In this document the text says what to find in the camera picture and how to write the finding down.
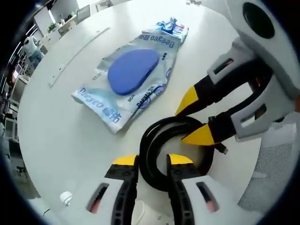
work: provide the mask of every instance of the blue oval pad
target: blue oval pad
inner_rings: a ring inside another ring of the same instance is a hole
[[[125,53],[109,67],[108,81],[118,95],[137,90],[158,64],[159,55],[152,49],[139,49]]]

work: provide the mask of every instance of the small white object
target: small white object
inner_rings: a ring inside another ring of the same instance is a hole
[[[72,200],[72,193],[69,191],[65,191],[60,195],[60,201],[65,205],[68,206]]]

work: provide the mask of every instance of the coiled cable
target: coiled cable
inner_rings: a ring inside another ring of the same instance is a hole
[[[191,117],[168,117],[152,124],[144,133],[140,143],[139,167],[145,181],[153,188],[168,191],[167,176],[157,168],[157,158],[162,146],[171,138],[179,135],[188,135],[203,126],[200,121]],[[204,158],[198,166],[198,172],[206,175],[212,164],[214,149],[226,154],[223,144],[215,146],[202,146]]]

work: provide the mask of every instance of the white chair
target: white chair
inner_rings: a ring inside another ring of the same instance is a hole
[[[9,119],[9,118],[5,119],[4,136],[12,139],[14,142],[19,143],[18,126],[16,120]]]
[[[113,4],[110,0],[101,0],[99,2],[96,2],[95,6],[96,6],[96,9],[97,9],[97,12],[99,12],[103,9],[106,9],[106,8],[109,8],[109,7],[113,6]]]
[[[19,75],[17,80],[15,81],[15,85],[11,92],[9,101],[12,104],[14,104],[17,108],[20,105],[21,97],[26,85],[28,84],[28,81],[29,81],[29,77],[23,75]]]

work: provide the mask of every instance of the desk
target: desk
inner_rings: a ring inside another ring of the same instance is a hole
[[[61,27],[58,28],[58,32],[61,34],[61,36],[64,36],[70,28],[75,26],[77,23],[77,16],[72,16],[65,24],[63,24]]]
[[[171,15],[189,26],[189,34],[178,52],[168,87],[128,130],[112,135],[102,120],[76,103],[71,94],[95,75],[103,57]],[[106,27],[110,29],[86,46],[50,88],[51,76],[60,72],[62,62],[70,58],[74,47]],[[64,35],[35,70],[18,113],[19,142],[26,167],[50,208],[63,207],[59,198],[62,192],[76,193],[86,180],[101,179],[115,158],[138,153],[146,128],[174,115],[184,93],[206,76],[208,67],[230,49],[236,37],[225,17],[202,6],[188,6],[181,0],[129,1],[94,14]],[[250,94],[248,86],[238,88],[194,117],[206,122],[209,116],[229,109]],[[178,139],[172,140],[164,146],[158,158],[159,167],[164,167],[166,152],[197,158],[197,148],[178,143]],[[255,167],[260,139],[238,143],[230,138],[224,144],[229,153],[225,156],[216,152],[210,175],[231,189],[238,202]],[[141,176],[138,198],[157,210],[171,208],[167,193],[152,189]]]

